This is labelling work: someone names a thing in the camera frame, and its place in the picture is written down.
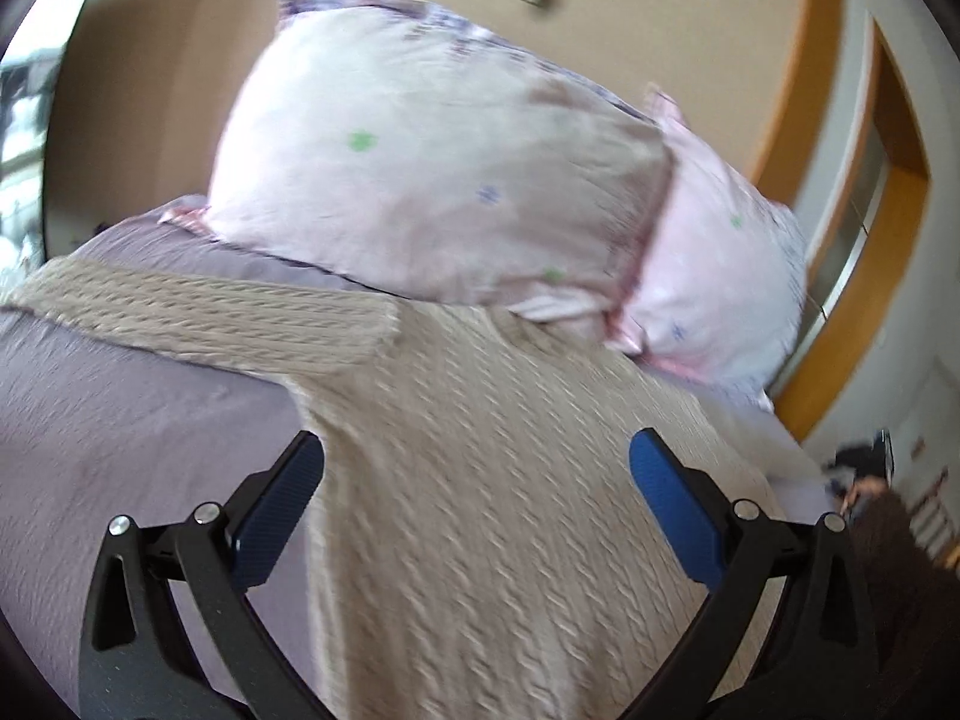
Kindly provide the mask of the brown fuzzy sleeve forearm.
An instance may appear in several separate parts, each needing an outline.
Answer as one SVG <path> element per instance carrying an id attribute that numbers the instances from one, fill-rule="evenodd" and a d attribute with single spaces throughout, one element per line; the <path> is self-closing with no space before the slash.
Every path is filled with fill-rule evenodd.
<path id="1" fill-rule="evenodd" d="M 836 494 L 874 617 L 875 717 L 957 717 L 958 577 L 934 566 L 914 539 L 907 504 L 892 486 L 889 431 L 878 431 L 869 444 L 841 447 L 825 468 L 853 473 Z"/>

